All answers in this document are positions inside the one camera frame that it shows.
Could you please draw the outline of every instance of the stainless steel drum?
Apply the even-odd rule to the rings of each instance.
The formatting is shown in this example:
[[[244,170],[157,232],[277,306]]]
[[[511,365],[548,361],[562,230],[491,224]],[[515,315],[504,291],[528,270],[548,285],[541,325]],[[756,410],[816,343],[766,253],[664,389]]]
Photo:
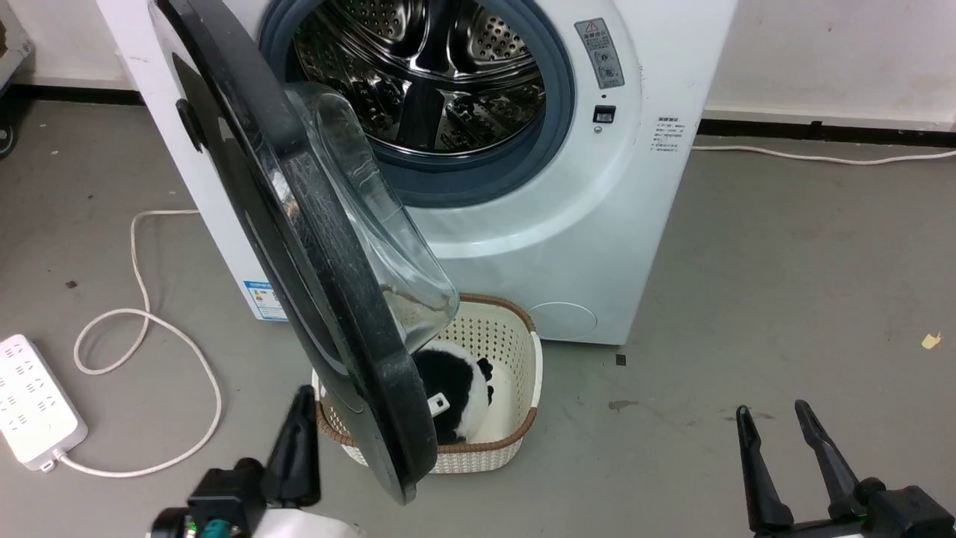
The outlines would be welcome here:
[[[327,0],[299,27],[306,78],[397,151],[466,157],[518,136],[544,84],[521,36],[472,0]]]

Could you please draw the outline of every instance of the power outlet socket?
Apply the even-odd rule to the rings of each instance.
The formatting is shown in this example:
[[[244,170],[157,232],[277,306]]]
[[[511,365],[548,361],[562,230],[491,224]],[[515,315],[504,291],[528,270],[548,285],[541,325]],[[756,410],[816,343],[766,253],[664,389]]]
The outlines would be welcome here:
[[[22,334],[0,342],[0,432],[17,460],[50,472],[55,452],[86,438],[87,428],[36,347]]]

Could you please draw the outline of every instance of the power cord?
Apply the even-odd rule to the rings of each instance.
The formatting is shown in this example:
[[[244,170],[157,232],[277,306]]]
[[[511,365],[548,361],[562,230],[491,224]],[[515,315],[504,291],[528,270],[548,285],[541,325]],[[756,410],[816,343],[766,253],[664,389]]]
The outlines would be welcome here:
[[[203,355],[203,352],[199,349],[199,346],[196,346],[196,343],[193,342],[192,339],[186,336],[185,333],[183,333],[180,329],[176,328],[169,322],[164,321],[163,319],[159,318],[158,316],[156,316],[155,314],[151,312],[150,305],[149,305],[149,294],[146,291],[146,284],[142,281],[142,275],[140,274],[140,265],[136,256],[136,225],[140,222],[141,218],[145,216],[151,216],[151,215],[197,214],[197,213],[199,212],[196,210],[151,211],[151,212],[143,212],[133,217],[133,222],[129,226],[129,243],[130,243],[130,250],[132,251],[132,257],[133,257],[133,272],[136,274],[136,281],[139,283],[140,291],[142,292],[142,310],[138,308],[117,308],[116,310],[110,310],[109,312],[105,312],[97,316],[92,322],[90,322],[85,327],[83,327],[83,330],[80,331],[79,336],[76,337],[76,344],[73,346],[73,360],[76,363],[76,367],[79,368],[79,370],[82,371],[83,373],[86,373],[89,375],[103,375],[104,373],[109,373],[110,371],[113,371],[119,368],[120,366],[122,366],[123,363],[125,363],[127,360],[129,360],[131,356],[133,356],[133,353],[135,353],[136,350],[140,347],[140,344],[142,344],[143,338],[145,338],[146,336],[146,329],[149,328],[150,321],[153,321],[159,325],[162,325],[166,327],[167,329],[169,329],[169,331],[175,334],[176,336],[182,338],[183,341],[186,342],[186,344],[192,348],[193,352],[196,353],[196,357],[199,359],[200,364],[203,365],[203,370],[206,371],[206,375],[209,377],[209,383],[212,384],[212,390],[213,392],[215,392],[215,396],[216,396],[216,413],[212,418],[212,424],[209,425],[209,429],[206,431],[206,434],[203,436],[203,438],[199,439],[199,442],[193,445],[193,447],[190,448],[189,450],[183,452],[176,458],[173,458],[172,460],[169,460],[165,463],[153,465],[152,467],[141,469],[139,471],[126,471],[126,472],[100,471],[98,469],[92,469],[85,465],[81,465],[73,460],[70,460],[66,456],[66,454],[64,454],[62,451],[55,452],[56,457],[60,461],[62,461],[63,463],[65,463],[66,465],[70,467],[73,467],[77,471],[80,471],[89,475],[95,475],[98,477],[108,478],[108,479],[130,479],[130,478],[141,477],[144,475],[149,475],[158,471],[162,471],[166,468],[172,467],[173,465],[179,463],[180,461],[185,460],[186,458],[189,458],[193,454],[196,454],[196,452],[198,452],[201,448],[203,448],[203,446],[206,445],[209,439],[212,438],[212,435],[215,433],[216,428],[219,426],[219,420],[222,417],[222,413],[223,413],[223,396],[219,390],[219,383],[216,381],[216,377],[212,373],[212,368],[209,367],[209,362],[206,360],[206,357]],[[117,362],[113,363],[112,365],[106,368],[90,369],[83,366],[83,363],[79,359],[79,347],[83,344],[83,339],[86,338],[87,333],[90,331],[91,328],[93,328],[94,325],[98,324],[99,322],[105,320],[106,318],[110,318],[112,316],[118,316],[119,314],[134,314],[134,315],[143,317],[142,328],[140,329],[140,335],[136,338],[136,342],[133,343],[133,346],[131,346],[129,350],[126,351],[126,353],[122,357],[120,357],[120,359]]]
[[[696,151],[752,151],[753,153],[763,153],[764,155],[794,159],[796,161],[821,161],[824,163],[855,165],[858,167],[871,167],[873,165],[885,165],[902,161],[930,161],[933,159],[945,159],[956,155],[956,150],[953,150],[944,153],[930,153],[928,155],[900,155],[898,157],[887,157],[873,161],[855,161],[853,159],[838,159],[837,157],[823,157],[820,155],[797,155],[795,153],[784,153],[783,151],[773,151],[772,149],[755,146],[692,146],[691,149]]]

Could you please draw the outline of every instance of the stuffed animal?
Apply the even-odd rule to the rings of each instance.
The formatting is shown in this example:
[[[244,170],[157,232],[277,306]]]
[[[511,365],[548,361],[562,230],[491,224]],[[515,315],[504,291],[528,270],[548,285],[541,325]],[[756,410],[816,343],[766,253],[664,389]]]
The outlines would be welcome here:
[[[491,363],[475,360],[466,349],[444,340],[432,340],[412,354],[429,399],[443,394],[435,415],[438,444],[468,442],[481,428],[494,387]]]

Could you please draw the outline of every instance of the white wall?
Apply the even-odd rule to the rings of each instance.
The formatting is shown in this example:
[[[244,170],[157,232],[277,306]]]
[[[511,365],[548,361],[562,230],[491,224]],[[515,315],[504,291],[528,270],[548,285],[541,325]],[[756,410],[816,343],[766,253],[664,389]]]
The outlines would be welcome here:
[[[707,118],[948,131],[956,1],[740,0]]]
[[[95,0],[11,5],[37,44],[22,80],[131,87]],[[740,0],[705,117],[951,130],[956,0]]]

